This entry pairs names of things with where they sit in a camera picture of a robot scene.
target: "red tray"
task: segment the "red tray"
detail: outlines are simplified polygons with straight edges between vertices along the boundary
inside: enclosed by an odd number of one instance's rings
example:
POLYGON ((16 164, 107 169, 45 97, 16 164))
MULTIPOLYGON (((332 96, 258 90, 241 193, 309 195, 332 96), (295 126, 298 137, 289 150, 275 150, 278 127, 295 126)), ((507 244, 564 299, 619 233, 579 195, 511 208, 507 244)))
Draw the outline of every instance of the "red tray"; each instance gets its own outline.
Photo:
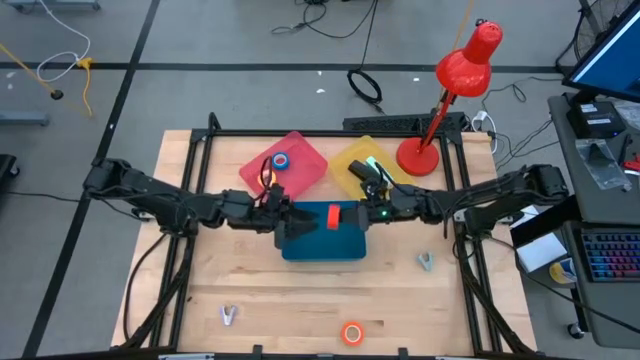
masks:
POLYGON ((287 169, 273 171, 277 183, 284 187, 285 194, 292 200, 320 180, 327 171, 327 160, 299 132, 292 131, 240 169, 240 177, 255 194, 262 192, 262 185, 258 182, 262 162, 277 152, 284 152, 289 157, 287 169))

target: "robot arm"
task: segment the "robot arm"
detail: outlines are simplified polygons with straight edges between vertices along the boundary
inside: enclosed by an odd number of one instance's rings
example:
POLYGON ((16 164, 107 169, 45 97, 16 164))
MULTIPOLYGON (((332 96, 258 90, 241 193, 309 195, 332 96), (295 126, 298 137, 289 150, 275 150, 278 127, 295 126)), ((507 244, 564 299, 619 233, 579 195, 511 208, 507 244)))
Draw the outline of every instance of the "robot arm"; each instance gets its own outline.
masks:
POLYGON ((276 233, 276 247, 317 228, 316 214, 296 209, 284 188, 274 184, 265 201, 246 191, 194 194, 145 175, 124 160, 97 159, 84 182, 96 200, 123 200, 153 215, 160 231, 185 237, 198 233, 198 224, 218 228, 226 220, 233 229, 276 233))
POLYGON ((375 183, 363 188, 367 198, 353 209, 342 210, 341 222, 357 224, 366 231, 371 224, 415 219, 435 225, 455 214, 456 222, 463 222, 467 234, 474 237, 491 231, 498 220, 523 207, 555 205, 569 195, 560 170, 550 165, 523 167, 457 191, 395 184, 387 198, 384 192, 377 191, 375 183))

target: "white paper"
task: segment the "white paper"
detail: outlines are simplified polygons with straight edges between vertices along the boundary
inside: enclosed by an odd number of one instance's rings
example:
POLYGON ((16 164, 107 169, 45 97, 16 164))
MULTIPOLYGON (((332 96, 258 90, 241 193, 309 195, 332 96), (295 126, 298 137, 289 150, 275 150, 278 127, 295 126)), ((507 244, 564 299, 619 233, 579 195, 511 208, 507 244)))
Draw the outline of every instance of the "white paper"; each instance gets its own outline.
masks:
MULTIPOLYGON (((533 206, 528 206, 521 211, 524 213, 524 216, 522 219, 513 223, 511 228, 533 219, 538 214, 538 211, 533 206)), ((567 250, 553 233, 533 240, 527 245, 519 247, 516 251, 518 252, 520 263, 528 273, 547 265, 567 253, 567 250)))

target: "white cable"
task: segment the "white cable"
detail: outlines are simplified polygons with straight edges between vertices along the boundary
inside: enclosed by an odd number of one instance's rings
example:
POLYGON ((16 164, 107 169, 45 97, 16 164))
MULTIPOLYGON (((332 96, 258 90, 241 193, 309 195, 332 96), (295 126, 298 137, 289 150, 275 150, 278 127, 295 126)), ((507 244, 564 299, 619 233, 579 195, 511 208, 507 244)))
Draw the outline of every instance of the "white cable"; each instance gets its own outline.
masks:
MULTIPOLYGON (((496 128, 496 123, 493 121, 489 113, 482 110, 478 111, 476 116, 473 119, 471 119, 471 129, 473 129, 474 132, 481 131, 482 124, 486 119, 489 119, 489 122, 491 123, 491 127, 493 128, 493 133, 494 134, 497 133, 498 129, 496 128), (480 127, 477 129, 476 129, 476 126, 474 125, 476 121, 480 121, 480 127)), ((497 150, 498 150, 498 141, 496 139, 493 139, 493 147, 491 148, 491 154, 495 154, 497 150)))
POLYGON ((49 16, 51 16, 51 18, 53 20, 55 20, 55 22, 57 22, 58 24, 60 24, 61 26, 63 26, 64 28, 66 28, 67 30, 82 36, 85 40, 87 40, 87 49, 84 51, 84 53, 82 54, 82 56, 78 56, 78 54, 74 53, 73 51, 65 51, 65 52, 61 52, 59 54, 55 54, 52 57, 44 60, 43 62, 40 63, 40 65, 38 65, 38 68, 36 69, 36 75, 38 76, 38 79, 40 79, 41 81, 44 82, 54 82, 58 79, 60 79, 61 77, 67 75, 67 73, 73 69, 74 66, 76 66, 76 64, 84 59, 85 56, 87 56, 87 53, 89 53, 89 48, 91 48, 91 39, 89 39, 89 37, 87 37, 86 35, 84 35, 83 33, 71 28, 70 26, 68 26, 67 24, 63 23, 62 21, 60 21, 57 17, 55 17, 55 15, 53 15, 53 12, 51 10, 49 10, 49 8, 47 7, 47 5, 44 3, 43 0, 39 0, 40 4, 42 4, 42 7, 44 8, 44 10, 47 12, 47 14, 49 14, 49 16), (67 68, 67 70, 63 71, 61 74, 59 74, 58 76, 54 77, 53 79, 43 79, 42 76, 40 76, 40 72, 42 71, 42 67, 44 65, 46 65, 48 62, 50 62, 51 60, 60 57, 60 56, 64 56, 64 55, 71 55, 75 58, 75 61, 73 63, 71 63, 71 65, 69 65, 69 67, 67 68))

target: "blue tape roll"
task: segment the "blue tape roll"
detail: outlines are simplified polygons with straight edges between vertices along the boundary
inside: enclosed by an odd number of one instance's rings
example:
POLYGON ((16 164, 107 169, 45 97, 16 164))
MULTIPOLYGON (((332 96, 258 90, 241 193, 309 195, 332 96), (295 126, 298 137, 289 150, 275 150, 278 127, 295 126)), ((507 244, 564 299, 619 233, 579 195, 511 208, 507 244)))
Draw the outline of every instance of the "blue tape roll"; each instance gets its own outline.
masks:
POLYGON ((276 170, 285 170, 289 167, 289 157, 286 153, 277 152, 273 155, 271 159, 271 163, 273 164, 273 168, 276 170))

